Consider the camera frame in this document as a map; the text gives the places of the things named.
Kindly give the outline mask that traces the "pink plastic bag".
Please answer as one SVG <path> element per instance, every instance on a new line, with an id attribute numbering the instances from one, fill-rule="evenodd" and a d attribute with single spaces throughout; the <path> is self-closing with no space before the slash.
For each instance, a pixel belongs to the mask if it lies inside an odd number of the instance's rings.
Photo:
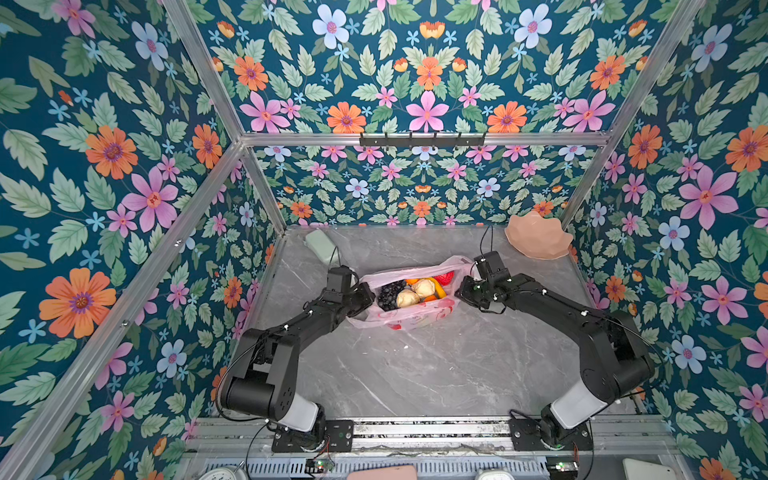
<path id="1" fill-rule="evenodd" d="M 368 274 L 362 281 L 374 293 L 374 303 L 350 323 L 358 329 L 405 331 L 441 320 L 458 306 L 459 287 L 474 266 L 469 258 L 454 255 L 438 265 Z"/>

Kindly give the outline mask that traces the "pink scalloped bowl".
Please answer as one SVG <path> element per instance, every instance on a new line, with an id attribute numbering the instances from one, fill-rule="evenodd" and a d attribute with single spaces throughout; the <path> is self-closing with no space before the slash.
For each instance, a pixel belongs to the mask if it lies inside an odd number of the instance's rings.
<path id="1" fill-rule="evenodd" d="M 512 216 L 504 229 L 513 248 L 536 260 L 556 260 L 569 254 L 573 236 L 556 218 L 544 218 L 535 211 Z"/>

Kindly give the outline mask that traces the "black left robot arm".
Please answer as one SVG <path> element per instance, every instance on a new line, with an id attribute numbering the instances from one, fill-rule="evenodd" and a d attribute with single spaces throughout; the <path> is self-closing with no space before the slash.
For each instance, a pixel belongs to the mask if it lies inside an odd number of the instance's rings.
<path id="1" fill-rule="evenodd" d="M 324 408 L 297 393 L 300 354 L 375 300 L 369 285 L 347 266 L 329 270 L 320 295 L 287 322 L 245 331 L 223 374 L 214 402 L 226 410 L 266 420 L 282 438 L 316 451 L 327 442 Z"/>

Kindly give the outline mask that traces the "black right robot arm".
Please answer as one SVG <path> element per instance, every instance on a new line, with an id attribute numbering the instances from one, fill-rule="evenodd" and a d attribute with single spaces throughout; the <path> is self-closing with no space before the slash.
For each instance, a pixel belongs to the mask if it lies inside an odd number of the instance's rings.
<path id="1" fill-rule="evenodd" d="M 531 315 L 577 346 L 579 377 L 534 422 L 533 436 L 542 446 L 557 450 L 572 445 L 592 417 L 655 374 L 649 346 L 631 315 L 590 308 L 527 274 L 513 275 L 496 251 L 476 257 L 475 265 L 477 273 L 460 284 L 460 300 L 483 313 L 500 303 L 498 314 L 513 310 Z"/>

